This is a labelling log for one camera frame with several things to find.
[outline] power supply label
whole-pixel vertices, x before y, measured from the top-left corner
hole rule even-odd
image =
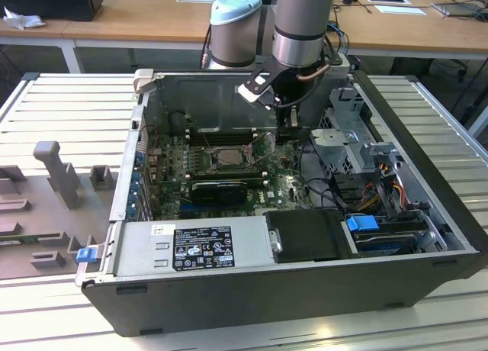
[[[173,238],[173,269],[176,271],[235,265],[230,227],[176,229]]]

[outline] wooden desk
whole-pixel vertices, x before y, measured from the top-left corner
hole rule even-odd
[[[367,0],[362,4],[371,5]],[[408,0],[412,6],[430,6],[435,2],[452,0]],[[337,16],[341,29],[351,40],[351,53],[381,54],[382,51],[425,53],[452,53],[457,58],[466,53],[484,59],[488,54],[488,23],[473,18],[443,18],[434,8],[421,8],[426,15],[382,14],[368,6],[368,14],[362,6],[342,6]]]
[[[25,28],[23,31],[12,28],[4,21],[0,21],[0,36],[11,37],[48,37],[63,38],[63,31],[69,24],[69,21],[51,19],[44,21],[46,25],[37,28]]]
[[[409,1],[422,7],[451,2]],[[350,54],[476,60],[488,56],[488,24],[443,18],[434,8],[422,8],[426,15],[381,14],[374,6],[368,8],[371,14],[361,6],[342,6],[337,14],[351,41]],[[209,19],[210,4],[104,0],[92,22],[47,20],[46,27],[24,32],[1,24],[0,43],[58,46],[69,71],[82,72],[76,47],[199,50]]]
[[[210,4],[176,0],[104,0],[93,21],[72,21],[63,36],[202,43],[209,20]]]

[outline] motherboard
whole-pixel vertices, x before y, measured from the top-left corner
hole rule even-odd
[[[300,147],[272,132],[169,136],[148,144],[153,220],[262,215],[312,208],[297,172]]]

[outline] black computer case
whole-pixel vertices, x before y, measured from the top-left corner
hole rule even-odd
[[[22,15],[70,21],[92,21],[103,0],[0,0],[3,7]]]

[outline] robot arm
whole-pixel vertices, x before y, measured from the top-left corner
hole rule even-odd
[[[249,103],[275,109],[278,129],[296,127],[300,103],[313,93],[329,68],[323,44],[332,1],[278,0],[272,57],[255,68],[261,0],[216,0],[210,20],[210,68],[254,69],[239,87],[239,94]]]

